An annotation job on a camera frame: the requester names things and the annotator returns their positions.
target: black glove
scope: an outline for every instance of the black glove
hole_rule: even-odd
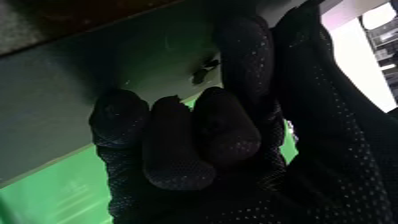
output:
[[[148,112],[124,90],[97,101],[113,223],[398,222],[398,121],[339,71],[312,2],[289,11],[273,39],[275,56],[260,18],[223,20],[225,89],[203,91],[193,112],[175,97]],[[280,108],[298,135],[287,167]]]

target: hand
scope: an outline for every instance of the hand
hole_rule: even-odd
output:
[[[395,221],[398,122],[339,71],[310,2],[273,39],[275,56],[260,18],[219,24],[225,89],[203,91],[193,112],[175,97],[148,112],[124,90],[97,101],[90,126],[115,223]],[[282,115],[299,151],[287,167]]]

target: glove finger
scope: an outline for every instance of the glove finger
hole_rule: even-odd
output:
[[[141,135],[148,121],[148,106],[132,92],[113,90],[97,100],[90,129],[97,156],[108,173],[113,223],[147,223],[171,212],[186,196],[163,191],[141,172]]]
[[[234,94],[260,133],[260,149],[250,161],[250,171],[262,182],[282,176],[280,155],[283,121],[273,90],[273,41],[260,17],[235,17],[218,24],[214,43],[221,57],[221,83]]]
[[[221,84],[239,99],[250,117],[264,116],[273,108],[273,42],[260,17],[235,17],[214,29],[221,57]]]
[[[195,103],[193,130],[198,152],[216,168],[228,168],[257,153],[260,136],[232,94],[209,88]]]
[[[143,173],[152,185],[171,191],[202,190],[214,169],[198,158],[191,139],[191,113],[177,97],[157,100],[143,140]]]

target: green panel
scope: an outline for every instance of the green panel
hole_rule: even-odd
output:
[[[93,146],[0,190],[1,224],[108,224],[109,200]]]
[[[283,145],[280,147],[280,152],[282,152],[285,162],[289,163],[296,154],[298,154],[298,151],[296,151],[296,148],[294,148],[294,139],[292,139],[292,136],[291,136],[291,133],[289,133],[287,124],[285,124],[283,130],[285,130],[285,134],[283,134]]]

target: small object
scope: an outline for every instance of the small object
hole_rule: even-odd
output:
[[[207,73],[216,69],[219,65],[219,60],[209,60],[203,62],[200,69],[193,73],[191,83],[193,85],[200,85],[205,79]]]

